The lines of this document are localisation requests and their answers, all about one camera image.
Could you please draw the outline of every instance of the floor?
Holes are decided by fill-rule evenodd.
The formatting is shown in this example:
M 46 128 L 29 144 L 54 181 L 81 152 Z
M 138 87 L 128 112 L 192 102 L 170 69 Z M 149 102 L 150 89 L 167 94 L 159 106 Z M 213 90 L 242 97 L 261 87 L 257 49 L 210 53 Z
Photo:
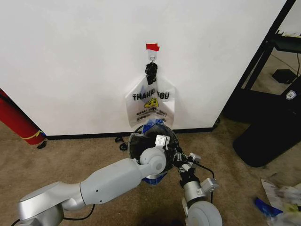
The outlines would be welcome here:
M 273 56 L 267 65 L 254 89 L 281 92 L 285 87 L 271 79 L 270 74 L 275 68 L 285 68 L 287 65 Z M 266 226 L 265 217 L 253 205 L 254 197 L 267 201 L 260 179 L 275 173 L 283 175 L 288 185 L 294 185 L 301 179 L 300 143 L 265 167 L 247 166 L 232 148 L 234 139 L 247 127 L 247 124 L 221 116 L 221 123 L 213 132 L 178 134 L 184 152 L 199 154 L 202 164 L 214 170 L 220 184 L 214 193 L 214 205 L 222 215 L 224 226 Z M 51 140 L 45 148 L 37 149 L 2 123 L 0 150 L 2 225 L 11 225 L 18 218 L 18 200 L 33 190 L 55 181 L 78 183 L 95 170 L 128 157 L 127 152 L 119 150 L 119 144 L 114 142 L 113 137 Z M 197 176 L 205 179 L 210 175 L 199 169 Z M 93 215 L 85 221 L 63 221 L 61 225 L 169 226 L 174 219 L 184 223 L 181 204 L 183 189 L 179 179 L 176 169 L 172 169 L 157 186 L 142 182 L 111 202 L 97 205 Z M 90 209 L 91 206 L 88 206 L 81 211 L 66 212 L 65 215 L 79 218 L 87 215 Z

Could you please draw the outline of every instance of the black baseboard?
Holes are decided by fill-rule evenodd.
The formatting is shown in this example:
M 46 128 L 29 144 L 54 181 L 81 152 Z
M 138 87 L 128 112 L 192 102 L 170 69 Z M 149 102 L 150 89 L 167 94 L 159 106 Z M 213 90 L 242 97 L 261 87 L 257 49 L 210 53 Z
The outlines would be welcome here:
M 213 128 L 196 128 L 196 129 L 174 129 L 175 133 L 201 133 L 211 132 Z M 94 133 L 94 134 L 76 134 L 76 135 L 58 135 L 47 136 L 48 140 L 64 140 L 64 139 L 86 139 L 86 138 L 100 138 L 100 137 L 128 137 L 133 132 L 123 133 Z

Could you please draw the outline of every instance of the white wall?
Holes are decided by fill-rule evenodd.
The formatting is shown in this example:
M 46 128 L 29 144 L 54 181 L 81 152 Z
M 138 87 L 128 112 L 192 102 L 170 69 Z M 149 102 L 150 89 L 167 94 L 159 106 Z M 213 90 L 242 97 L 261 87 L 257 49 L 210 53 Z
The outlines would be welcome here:
M 125 94 L 158 43 L 174 129 L 211 127 L 285 0 L 10 0 L 0 87 L 47 134 L 132 131 Z
M 301 38 L 301 0 L 297 0 L 288 12 L 281 26 L 280 33 L 284 35 L 299 36 Z

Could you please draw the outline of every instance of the blue object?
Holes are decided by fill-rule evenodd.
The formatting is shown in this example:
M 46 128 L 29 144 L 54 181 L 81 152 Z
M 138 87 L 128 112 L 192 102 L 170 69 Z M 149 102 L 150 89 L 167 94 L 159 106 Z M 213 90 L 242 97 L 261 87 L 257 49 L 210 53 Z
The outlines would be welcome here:
M 254 204 L 255 206 L 262 212 L 264 213 L 264 215 L 266 215 L 267 217 L 275 217 L 277 216 L 279 213 L 283 213 L 283 211 L 278 210 L 268 204 L 266 204 L 264 201 L 262 201 L 259 198 L 256 198 L 254 200 Z
M 162 119 L 149 119 L 146 124 L 143 125 L 142 134 L 148 131 L 151 127 L 156 124 L 164 124 Z
M 166 174 L 167 174 L 167 172 L 164 172 L 164 173 L 162 173 L 162 175 L 158 176 L 156 179 L 143 178 L 142 180 L 150 185 L 157 185 L 163 179 L 163 177 L 165 177 Z

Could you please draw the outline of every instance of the cable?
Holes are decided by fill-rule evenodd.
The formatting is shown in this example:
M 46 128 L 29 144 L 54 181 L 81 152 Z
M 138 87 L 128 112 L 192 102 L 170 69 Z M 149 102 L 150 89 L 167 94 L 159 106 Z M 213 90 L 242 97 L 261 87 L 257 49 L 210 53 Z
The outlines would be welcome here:
M 85 219 L 87 219 L 88 217 L 91 216 L 91 214 L 93 213 L 94 207 L 95 207 L 95 204 L 93 204 L 91 212 L 87 216 L 85 216 L 84 218 L 63 218 L 63 219 L 64 220 L 85 220 Z
M 198 164 L 198 163 L 196 163 L 196 162 L 194 162 L 194 164 L 196 164 L 197 166 L 199 166 L 199 167 L 201 167 L 201 168 L 203 168 L 203 169 L 206 169 L 207 171 L 211 172 L 212 178 L 215 179 L 214 172 L 213 172 L 211 169 L 209 169 L 209 168 L 207 168 L 207 167 L 205 167 L 205 166 L 202 166 L 202 165 L 200 165 L 200 164 Z
M 299 69 L 300 69 L 300 60 L 299 60 L 299 53 L 297 53 L 297 60 L 298 60 L 298 70 L 297 70 L 297 77 L 299 77 Z
M 141 129 L 142 127 L 143 127 L 143 125 L 142 125 L 142 126 L 139 126 L 139 127 L 134 131 L 134 133 L 137 133 L 138 130 Z
M 290 67 L 291 69 L 293 69 L 292 66 L 290 66 L 288 63 L 284 62 L 282 59 L 278 58 L 277 56 L 274 56 L 273 54 L 271 54 L 271 56 L 273 56 L 274 58 L 280 60 L 282 63 L 286 64 L 288 67 Z
M 203 168 L 203 169 L 205 169 L 205 170 L 211 172 L 212 178 L 215 179 L 214 172 L 213 172 L 211 169 L 209 169 L 209 168 L 207 168 L 207 167 L 205 167 L 205 166 L 202 166 L 201 164 L 198 164 L 198 163 L 196 163 L 196 162 L 194 162 L 194 164 L 196 164 L 197 166 L 199 166 L 199 167 L 201 167 L 201 168 Z M 213 204 L 213 192 L 211 192 L 210 202 L 211 202 L 211 204 Z
M 16 220 L 11 226 L 15 226 L 16 223 L 18 223 L 20 221 L 20 219 Z

